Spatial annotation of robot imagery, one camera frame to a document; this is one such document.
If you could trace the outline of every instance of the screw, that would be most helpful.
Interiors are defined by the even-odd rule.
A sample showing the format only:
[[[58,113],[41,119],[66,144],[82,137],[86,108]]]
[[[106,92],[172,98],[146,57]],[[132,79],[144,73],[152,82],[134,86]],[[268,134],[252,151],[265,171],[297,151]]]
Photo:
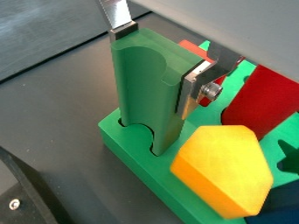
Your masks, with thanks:
[[[13,199],[9,203],[10,210],[15,210],[19,205],[21,205],[21,201],[18,199]]]
[[[217,83],[210,82],[201,86],[200,92],[213,102],[220,96],[221,89],[222,88]]]

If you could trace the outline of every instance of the yellow block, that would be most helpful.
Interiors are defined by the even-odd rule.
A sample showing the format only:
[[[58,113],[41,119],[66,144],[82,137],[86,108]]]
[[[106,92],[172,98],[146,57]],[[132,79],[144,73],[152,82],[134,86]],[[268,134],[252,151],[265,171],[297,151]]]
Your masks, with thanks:
[[[245,126],[201,126],[170,171],[222,218],[256,215],[273,184],[254,133]]]

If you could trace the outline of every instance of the green board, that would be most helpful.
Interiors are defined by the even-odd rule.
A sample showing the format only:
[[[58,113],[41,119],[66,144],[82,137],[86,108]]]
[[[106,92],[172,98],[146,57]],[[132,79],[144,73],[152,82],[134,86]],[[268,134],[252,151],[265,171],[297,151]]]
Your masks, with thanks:
[[[194,109],[184,122],[178,139],[158,157],[149,151],[153,140],[150,130],[141,124],[122,127],[117,122],[120,118],[118,109],[98,123],[100,134],[106,147],[185,223],[245,223],[244,219],[222,219],[172,175],[169,166],[177,150],[197,127],[201,125],[220,125],[220,113],[229,105],[244,84],[244,79],[253,69],[254,66],[246,61],[240,63],[237,69],[222,83],[222,93],[218,99],[206,108],[197,107]],[[274,177],[273,186],[280,186],[297,179],[296,174],[281,172],[276,168],[276,162],[285,156],[277,145],[277,140],[281,139],[299,148],[297,133],[299,114],[294,113],[260,141],[265,160]]]

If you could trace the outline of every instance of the gray surface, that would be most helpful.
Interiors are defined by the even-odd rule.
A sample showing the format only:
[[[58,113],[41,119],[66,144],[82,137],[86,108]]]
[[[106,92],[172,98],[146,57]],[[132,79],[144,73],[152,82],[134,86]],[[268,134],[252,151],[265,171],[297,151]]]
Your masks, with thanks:
[[[137,22],[200,43],[154,14]],[[181,223],[101,142],[97,123],[116,107],[105,36],[0,85],[0,144],[39,171],[75,223]]]
[[[132,2],[299,81],[299,1]]]
[[[0,80],[108,29],[94,1],[0,1]],[[129,6],[133,17],[146,12]]]

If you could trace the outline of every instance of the black object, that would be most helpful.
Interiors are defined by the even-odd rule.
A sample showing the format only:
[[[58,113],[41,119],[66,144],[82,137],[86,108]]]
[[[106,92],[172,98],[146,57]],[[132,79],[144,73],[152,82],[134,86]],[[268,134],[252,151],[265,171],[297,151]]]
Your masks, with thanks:
[[[299,180],[270,189],[257,216],[245,218],[246,224],[299,223]]]
[[[0,146],[0,159],[18,183],[0,195],[0,223],[73,223],[38,172]],[[14,210],[13,200],[19,201]]]

